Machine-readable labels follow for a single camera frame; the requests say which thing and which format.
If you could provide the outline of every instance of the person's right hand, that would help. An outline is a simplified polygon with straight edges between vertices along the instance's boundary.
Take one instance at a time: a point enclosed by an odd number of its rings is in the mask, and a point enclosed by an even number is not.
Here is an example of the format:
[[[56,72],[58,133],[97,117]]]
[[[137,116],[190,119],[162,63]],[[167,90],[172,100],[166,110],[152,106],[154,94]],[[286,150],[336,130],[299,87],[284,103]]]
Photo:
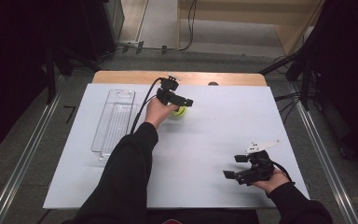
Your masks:
[[[257,181],[254,182],[253,185],[263,189],[267,194],[270,194],[277,187],[287,182],[289,182],[289,179],[286,177],[284,172],[275,168],[269,181]]]

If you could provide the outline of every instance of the hand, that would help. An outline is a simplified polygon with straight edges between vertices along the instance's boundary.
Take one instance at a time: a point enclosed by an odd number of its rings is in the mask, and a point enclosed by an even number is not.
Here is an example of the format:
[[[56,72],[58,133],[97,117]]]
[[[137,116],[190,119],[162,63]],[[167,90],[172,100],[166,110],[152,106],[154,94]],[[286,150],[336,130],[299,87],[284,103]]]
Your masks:
[[[269,181],[257,181],[254,182],[253,185],[265,190],[267,194],[270,194],[277,187],[287,182],[289,182],[289,179],[286,177],[284,172],[275,168]]]
[[[159,99],[154,98],[147,105],[145,122],[153,124],[158,129],[159,124],[178,108],[178,105],[164,105]]]

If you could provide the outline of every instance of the wooden edge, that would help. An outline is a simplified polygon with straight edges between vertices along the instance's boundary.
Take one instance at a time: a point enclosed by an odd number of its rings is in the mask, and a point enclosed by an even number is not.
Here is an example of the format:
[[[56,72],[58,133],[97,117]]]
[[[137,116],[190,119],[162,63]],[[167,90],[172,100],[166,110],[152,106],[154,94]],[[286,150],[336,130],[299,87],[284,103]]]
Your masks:
[[[99,71],[92,83],[151,84],[158,77],[168,77],[168,74],[178,77],[181,85],[208,85],[216,82],[221,86],[267,86],[261,74],[161,71]]]

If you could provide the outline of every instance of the person's left hand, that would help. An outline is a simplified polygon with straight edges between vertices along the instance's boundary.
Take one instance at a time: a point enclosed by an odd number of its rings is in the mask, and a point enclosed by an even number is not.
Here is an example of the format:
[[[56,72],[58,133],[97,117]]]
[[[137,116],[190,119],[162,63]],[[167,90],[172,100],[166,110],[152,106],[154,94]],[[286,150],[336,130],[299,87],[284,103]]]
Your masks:
[[[178,108],[178,105],[164,105],[157,98],[151,99],[147,105],[145,122],[153,124],[157,129],[159,124]]]

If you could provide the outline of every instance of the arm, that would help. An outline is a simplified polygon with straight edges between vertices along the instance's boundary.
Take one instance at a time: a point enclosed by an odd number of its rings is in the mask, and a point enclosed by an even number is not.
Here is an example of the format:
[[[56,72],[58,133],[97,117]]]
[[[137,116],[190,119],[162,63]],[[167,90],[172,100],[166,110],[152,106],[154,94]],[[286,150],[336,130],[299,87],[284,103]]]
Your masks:
[[[145,122],[117,144],[98,186],[72,223],[145,222],[146,188],[152,168],[152,151],[158,142],[157,128],[174,109],[176,105],[163,105],[157,99],[150,101]]]
[[[258,181],[254,185],[266,191],[281,214],[280,223],[333,223],[325,207],[308,200],[278,169],[269,181]]]

